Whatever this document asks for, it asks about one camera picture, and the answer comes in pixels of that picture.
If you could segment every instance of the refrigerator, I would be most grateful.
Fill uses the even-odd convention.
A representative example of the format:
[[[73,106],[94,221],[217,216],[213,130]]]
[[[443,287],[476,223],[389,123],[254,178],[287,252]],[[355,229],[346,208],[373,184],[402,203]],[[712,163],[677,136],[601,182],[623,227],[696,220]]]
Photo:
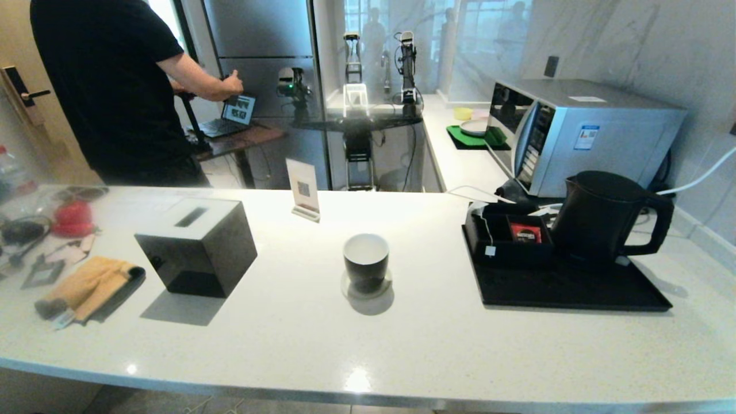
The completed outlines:
[[[276,92],[282,68],[301,68],[311,89],[309,120],[323,121],[322,87],[310,0],[202,0],[222,75],[237,69],[246,93],[256,97],[253,120],[287,136],[252,148],[249,161],[257,188],[288,189],[285,158],[315,166],[319,189],[331,189],[326,135],[293,128],[291,98]]]

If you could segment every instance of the microwave oven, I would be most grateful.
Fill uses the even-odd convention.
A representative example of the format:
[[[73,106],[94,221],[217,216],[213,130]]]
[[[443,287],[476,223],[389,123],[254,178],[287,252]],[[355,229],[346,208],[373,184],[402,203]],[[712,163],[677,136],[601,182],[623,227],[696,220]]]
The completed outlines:
[[[586,80],[496,81],[488,147],[501,169],[537,197],[565,197],[565,178],[613,172],[646,188],[685,118],[684,108]]]

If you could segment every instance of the black kettle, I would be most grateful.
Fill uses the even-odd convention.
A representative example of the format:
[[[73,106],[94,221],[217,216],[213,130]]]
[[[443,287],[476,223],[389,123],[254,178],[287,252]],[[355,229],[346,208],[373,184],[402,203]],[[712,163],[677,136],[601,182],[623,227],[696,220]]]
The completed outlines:
[[[672,199],[610,172],[583,171],[566,184],[567,198],[551,230],[562,256],[600,267],[617,256],[656,253],[665,241],[675,209]],[[624,245],[644,207],[657,211],[651,240],[646,245]]]

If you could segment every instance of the tile floor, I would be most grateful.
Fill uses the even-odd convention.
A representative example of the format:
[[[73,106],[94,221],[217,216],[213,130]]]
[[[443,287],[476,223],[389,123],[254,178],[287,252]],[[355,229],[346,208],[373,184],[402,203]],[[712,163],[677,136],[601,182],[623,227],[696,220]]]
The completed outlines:
[[[192,396],[105,385],[83,414],[433,414],[431,410]]]

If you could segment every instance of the laptop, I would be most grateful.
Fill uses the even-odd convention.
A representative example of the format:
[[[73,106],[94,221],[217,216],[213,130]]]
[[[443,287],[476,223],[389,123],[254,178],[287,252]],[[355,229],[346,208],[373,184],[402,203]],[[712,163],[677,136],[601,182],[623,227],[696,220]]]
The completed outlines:
[[[237,95],[225,101],[222,115],[218,119],[202,122],[199,128],[207,137],[218,138],[250,128],[255,97]]]

